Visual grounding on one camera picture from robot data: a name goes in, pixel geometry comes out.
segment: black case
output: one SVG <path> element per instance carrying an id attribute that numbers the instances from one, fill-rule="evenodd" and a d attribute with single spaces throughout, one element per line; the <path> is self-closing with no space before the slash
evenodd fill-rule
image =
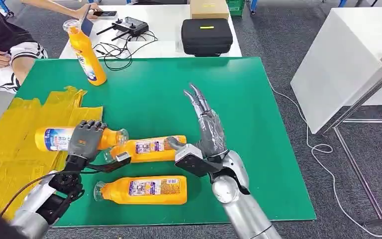
<path id="1" fill-rule="evenodd" d="M 184 52 L 195 56 L 219 56 L 230 50 L 232 33 L 223 18 L 187 19 L 182 23 Z"/>

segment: white shorts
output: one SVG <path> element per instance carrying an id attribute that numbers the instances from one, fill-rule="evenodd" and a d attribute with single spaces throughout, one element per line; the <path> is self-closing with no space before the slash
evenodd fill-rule
<path id="1" fill-rule="evenodd" d="M 42 45 L 36 42 L 23 42 L 11 49 L 6 53 L 10 57 L 9 65 L 0 68 L 0 91 L 6 91 L 15 94 L 20 83 L 14 75 L 12 70 L 12 61 L 18 57 L 31 57 L 35 59 L 47 58 L 47 52 Z"/>

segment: robotic arm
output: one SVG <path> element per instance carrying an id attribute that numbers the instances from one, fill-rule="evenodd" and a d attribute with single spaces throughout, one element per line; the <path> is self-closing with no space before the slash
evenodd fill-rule
<path id="1" fill-rule="evenodd" d="M 222 204 L 240 239 L 280 239 L 272 223 L 249 192 L 249 178 L 241 157 L 228 150 L 219 116 L 210 108 L 203 94 L 190 84 L 195 95 L 184 91 L 191 100 L 200 125 L 201 140 L 195 145 L 182 144 L 169 137 L 176 149 L 175 165 L 198 176 L 209 175 L 212 190 Z M 51 173 L 25 198 L 15 212 L 11 225 L 29 239 L 41 239 L 49 227 L 83 193 L 80 173 L 111 172 L 127 165 L 131 157 L 119 158 L 107 165 L 93 165 L 105 124 L 82 121 L 74 130 L 68 147 L 65 169 Z M 91 168 L 93 172 L 82 172 Z M 54 194 L 56 191 L 65 197 Z"/>
<path id="2" fill-rule="evenodd" d="M 111 172 L 131 162 L 131 157 L 123 158 L 106 165 L 93 165 L 98 153 L 103 130 L 106 124 L 91 120 L 82 121 L 73 132 L 69 146 L 66 165 L 61 172 L 52 171 L 51 176 L 44 178 L 24 199 L 23 205 L 15 212 L 11 226 L 29 239 L 41 239 L 69 208 L 70 204 L 83 194 L 81 173 Z M 85 168 L 92 172 L 82 172 Z M 56 191 L 65 195 L 54 194 Z"/>
<path id="3" fill-rule="evenodd" d="M 169 137 L 175 165 L 198 177 L 209 175 L 213 194 L 222 204 L 240 239 L 280 239 L 281 236 L 249 192 L 249 178 L 241 157 L 228 150 L 219 116 L 201 91 L 184 91 L 198 117 L 201 140 L 195 145 Z"/>

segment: smartphone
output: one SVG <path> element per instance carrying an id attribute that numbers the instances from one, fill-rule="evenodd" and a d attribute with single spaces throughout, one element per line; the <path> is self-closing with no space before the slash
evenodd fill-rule
<path id="1" fill-rule="evenodd" d="M 81 31 L 83 31 L 83 33 L 86 36 L 90 36 L 90 33 L 92 31 L 92 28 L 93 28 L 93 23 L 87 19 L 87 15 L 89 14 L 89 10 L 90 10 L 90 5 L 89 5 L 89 9 L 87 9 L 84 16 L 80 19 Z"/>
<path id="2" fill-rule="evenodd" d="M 115 18 L 116 11 L 95 11 L 93 15 L 98 16 L 99 18 Z"/>

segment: lying bottle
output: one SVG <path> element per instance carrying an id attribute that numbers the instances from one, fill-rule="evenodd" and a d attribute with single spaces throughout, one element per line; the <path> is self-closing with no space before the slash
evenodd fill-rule
<path id="1" fill-rule="evenodd" d="M 105 151 L 104 158 L 108 163 L 121 161 L 123 156 L 131 156 L 131 163 L 174 161 L 175 150 L 169 146 L 167 137 L 128 140 L 123 145 Z M 184 135 L 173 137 L 181 143 L 187 142 Z"/>
<path id="2" fill-rule="evenodd" d="M 112 183 L 98 182 L 96 201 L 118 204 L 181 205 L 187 202 L 187 178 L 184 176 L 149 176 L 120 178 Z"/>
<path id="3" fill-rule="evenodd" d="M 36 146 L 42 151 L 68 151 L 68 144 L 73 132 L 74 127 L 39 128 L 35 135 Z M 104 150 L 116 145 L 123 145 L 127 141 L 128 131 L 126 129 L 113 131 L 105 128 L 97 148 Z"/>

